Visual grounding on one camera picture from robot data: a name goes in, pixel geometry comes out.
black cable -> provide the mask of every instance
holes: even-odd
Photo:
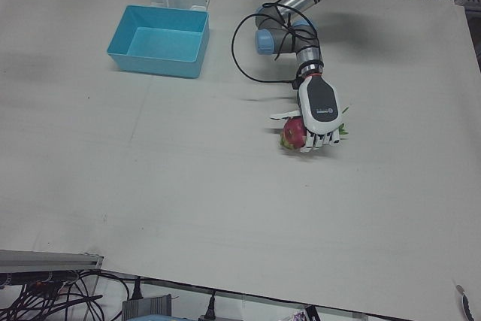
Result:
[[[103,278],[107,278],[108,280],[117,280],[119,282],[121,282],[121,284],[124,286],[124,288],[126,289],[126,293],[127,293],[127,300],[130,299],[130,290],[129,290],[129,287],[127,286],[127,284],[124,282],[124,280],[121,278],[121,277],[118,277],[116,276],[115,274],[110,274],[108,272],[104,272],[104,271],[87,271],[87,272],[83,272],[80,274],[81,278],[83,277],[87,277],[87,276],[99,276],[99,277],[103,277]],[[115,321],[116,319],[118,319],[120,316],[122,315],[122,311],[119,311],[119,313],[111,320],[111,321]]]
[[[285,8],[293,13],[296,13],[297,15],[299,15],[300,17],[302,17],[306,22],[307,24],[309,25],[309,27],[312,29],[312,34],[309,33],[307,30],[305,29],[295,29],[293,28],[291,25],[290,25],[290,17],[289,17],[289,22],[286,23],[286,21],[284,22],[281,22],[280,20],[278,20],[277,18],[275,17],[272,17],[271,15],[269,14],[263,14],[263,13],[254,13],[254,14],[250,14],[248,15],[247,17],[244,17],[241,22],[237,25],[237,28],[234,30],[234,34],[232,35],[232,41],[231,41],[231,54],[232,54],[232,58],[234,60],[234,63],[235,65],[237,66],[237,69],[239,69],[239,71],[247,78],[249,78],[250,80],[254,80],[255,82],[259,82],[259,83],[289,83],[289,84],[292,84],[294,83],[296,80],[297,80],[297,74],[300,74],[300,71],[302,70],[302,68],[298,68],[297,72],[296,72],[296,78],[294,80],[261,80],[261,79],[258,79],[258,78],[254,78],[250,75],[248,75],[248,73],[246,73],[242,67],[239,65],[239,62],[237,61],[237,58],[235,56],[235,51],[234,51],[234,43],[235,43],[235,38],[237,37],[237,33],[239,32],[239,29],[241,28],[241,26],[250,18],[253,18],[253,17],[264,17],[266,18],[266,20],[273,20],[275,23],[279,24],[280,27],[284,30],[286,30],[286,33],[287,34],[290,34],[292,37],[293,37],[293,41],[295,41],[296,38],[299,38],[301,40],[304,40],[304,41],[312,41],[312,40],[317,40],[317,31],[316,31],[316,28],[314,27],[314,25],[311,23],[311,21],[300,11],[298,11],[297,9],[295,8],[292,8],[292,7],[289,7],[287,5],[283,5],[283,4],[280,4],[280,3],[264,3],[262,5],[263,8],[272,8],[272,7],[275,7],[275,9],[277,10],[277,13],[280,14],[279,12],[279,7],[280,8]],[[303,36],[303,35],[300,35],[299,33],[307,33],[308,36]],[[277,59],[280,55],[280,51],[281,51],[281,47],[279,48],[278,52],[277,52],[277,56],[275,59]]]
[[[82,290],[80,289],[80,287],[75,283],[74,285],[77,287],[78,291],[80,292],[80,294],[83,296],[83,297],[89,297],[89,290],[87,289],[87,286],[85,284],[85,282],[82,280],[82,278],[79,278],[79,281],[82,283],[83,285],[83,288],[85,289],[85,294],[82,292]],[[87,302],[86,303],[86,306],[87,306],[87,309],[88,311],[90,312],[90,315],[92,316],[92,319],[95,320],[95,318],[97,317],[100,321],[103,321],[103,319],[100,317],[100,315],[97,313],[97,311],[95,310],[95,308],[90,304],[90,302]]]

robotic hand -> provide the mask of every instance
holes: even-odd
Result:
[[[292,87],[298,91],[298,109],[284,114],[273,114],[271,119],[302,120],[304,145],[297,142],[294,147],[301,152],[340,142],[342,112],[339,111],[337,91],[322,79],[324,63],[317,32],[302,14],[302,11],[320,1],[279,0],[263,5],[253,14],[256,16],[258,28],[256,45],[259,54],[296,55],[299,68]],[[303,19],[291,24],[291,18],[297,15],[301,15]]]
[[[289,120],[300,117],[306,130],[304,146],[299,150],[309,152],[324,144],[339,143],[341,113],[337,108],[338,103],[336,89],[325,82],[321,74],[311,74],[299,86],[300,109],[283,114],[272,114],[271,119]]]

tangled wires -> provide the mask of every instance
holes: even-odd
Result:
[[[91,276],[104,277],[121,282],[130,298],[126,279],[103,271],[76,271],[77,279],[71,282],[35,282],[23,285],[20,294],[9,307],[0,308],[0,321],[43,321],[54,313],[63,312],[64,320],[68,319],[71,307],[86,305],[89,319],[106,321],[104,311],[98,300],[102,295],[90,295],[85,278]],[[121,315],[120,311],[111,321]]]

white table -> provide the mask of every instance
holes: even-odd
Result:
[[[126,5],[0,0],[0,248],[91,252],[104,267],[416,320],[481,296],[481,83],[452,1],[325,0],[325,78],[348,140],[282,150],[287,85],[229,53],[262,2],[211,0],[201,77],[121,72]],[[260,77],[293,58],[237,51]],[[479,314],[476,303],[474,313]]]

